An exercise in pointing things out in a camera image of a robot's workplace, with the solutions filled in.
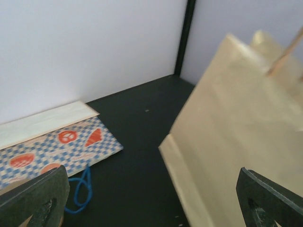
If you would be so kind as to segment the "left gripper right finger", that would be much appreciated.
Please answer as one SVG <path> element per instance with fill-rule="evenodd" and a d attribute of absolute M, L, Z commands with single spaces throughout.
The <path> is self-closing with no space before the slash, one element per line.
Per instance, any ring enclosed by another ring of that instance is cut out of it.
<path fill-rule="evenodd" d="M 241 168 L 236 193 L 247 227 L 303 225 L 303 198 L 253 170 Z"/>

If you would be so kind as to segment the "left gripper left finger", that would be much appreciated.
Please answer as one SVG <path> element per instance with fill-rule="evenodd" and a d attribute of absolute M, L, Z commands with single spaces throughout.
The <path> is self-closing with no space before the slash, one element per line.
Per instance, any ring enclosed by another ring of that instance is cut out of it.
<path fill-rule="evenodd" d="M 70 191 L 63 165 L 0 195 L 2 227 L 59 227 Z"/>

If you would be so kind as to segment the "cream paper bag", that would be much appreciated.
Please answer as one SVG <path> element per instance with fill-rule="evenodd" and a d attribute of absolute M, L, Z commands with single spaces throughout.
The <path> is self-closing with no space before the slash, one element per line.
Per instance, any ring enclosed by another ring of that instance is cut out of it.
<path fill-rule="evenodd" d="M 256 31 L 232 34 L 174 121 L 159 150 L 192 227 L 243 227 L 241 168 L 303 194 L 303 64 Z"/>

